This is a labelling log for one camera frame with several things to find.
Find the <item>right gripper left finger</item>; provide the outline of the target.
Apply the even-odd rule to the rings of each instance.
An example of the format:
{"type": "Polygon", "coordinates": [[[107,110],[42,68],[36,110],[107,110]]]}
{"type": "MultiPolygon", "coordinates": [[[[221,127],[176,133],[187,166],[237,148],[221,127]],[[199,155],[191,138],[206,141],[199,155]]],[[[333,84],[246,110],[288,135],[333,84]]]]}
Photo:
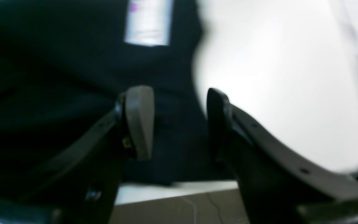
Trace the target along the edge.
{"type": "Polygon", "coordinates": [[[154,91],[134,86],[71,146],[0,183],[0,224],[108,224],[128,159],[150,159],[154,91]]]}

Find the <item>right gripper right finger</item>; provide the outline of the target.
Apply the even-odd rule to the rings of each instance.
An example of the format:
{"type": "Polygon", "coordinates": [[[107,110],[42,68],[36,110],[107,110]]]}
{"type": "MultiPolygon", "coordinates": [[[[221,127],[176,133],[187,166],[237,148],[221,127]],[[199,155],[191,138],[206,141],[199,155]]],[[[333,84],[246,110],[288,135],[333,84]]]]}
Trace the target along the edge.
{"type": "Polygon", "coordinates": [[[213,160],[233,172],[252,224],[358,224],[358,173],[294,152],[216,88],[207,93],[213,160]]]}

